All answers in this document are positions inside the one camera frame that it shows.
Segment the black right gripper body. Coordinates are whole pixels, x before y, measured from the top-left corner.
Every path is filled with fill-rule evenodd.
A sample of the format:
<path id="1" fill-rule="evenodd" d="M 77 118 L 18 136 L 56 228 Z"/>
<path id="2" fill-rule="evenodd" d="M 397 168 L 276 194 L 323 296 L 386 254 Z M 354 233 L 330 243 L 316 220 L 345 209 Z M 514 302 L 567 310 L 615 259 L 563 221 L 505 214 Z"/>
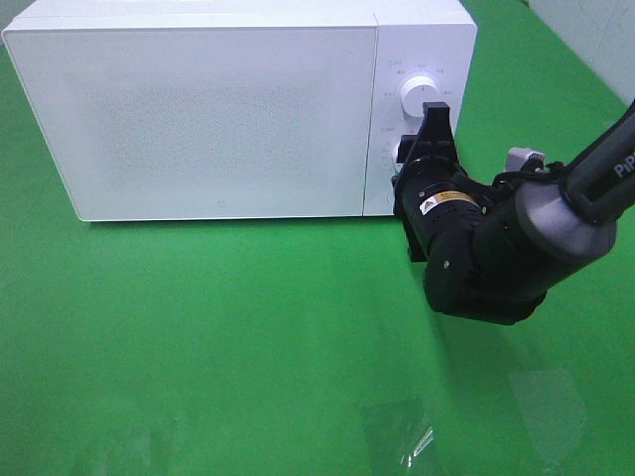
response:
<path id="1" fill-rule="evenodd" d="M 402 224 L 412 262 L 427 262 L 456 246 L 466 255 L 481 207 L 458 181 L 465 173 L 448 158 L 405 159 L 392 178 L 393 213 Z"/>

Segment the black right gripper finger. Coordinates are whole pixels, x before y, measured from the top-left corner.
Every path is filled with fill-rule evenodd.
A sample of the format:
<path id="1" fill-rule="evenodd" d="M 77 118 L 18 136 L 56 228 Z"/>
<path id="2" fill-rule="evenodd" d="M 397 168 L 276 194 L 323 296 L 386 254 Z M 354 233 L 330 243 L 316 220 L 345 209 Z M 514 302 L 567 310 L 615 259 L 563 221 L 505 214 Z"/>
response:
<path id="1" fill-rule="evenodd" d="M 450 107 L 442 101 L 424 102 L 423 112 L 423 123 L 411 151 L 411 158 L 455 159 L 456 147 L 450 124 Z"/>
<path id="2" fill-rule="evenodd" d="M 401 146 L 400 153 L 401 158 L 403 159 L 403 166 L 408 166 L 408 171 L 410 173 L 419 172 L 422 169 L 422 163 L 419 159 L 410 159 L 410 153 L 416 144 L 418 139 L 417 135 L 403 135 L 400 139 L 399 145 Z M 399 170 L 396 169 L 396 173 L 399 174 L 402 171 L 403 167 Z"/>

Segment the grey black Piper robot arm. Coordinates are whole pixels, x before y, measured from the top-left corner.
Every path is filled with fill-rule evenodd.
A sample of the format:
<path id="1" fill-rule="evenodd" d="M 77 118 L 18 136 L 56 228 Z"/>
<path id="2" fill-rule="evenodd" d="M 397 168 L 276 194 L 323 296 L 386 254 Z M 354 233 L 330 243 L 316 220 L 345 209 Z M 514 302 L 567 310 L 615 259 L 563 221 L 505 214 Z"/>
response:
<path id="1" fill-rule="evenodd" d="M 490 184 L 460 165 L 447 104 L 427 102 L 423 113 L 419 132 L 401 139 L 392 185 L 434 311 L 514 324 L 612 249 L 634 202 L 632 110 L 569 164 L 511 149 Z"/>

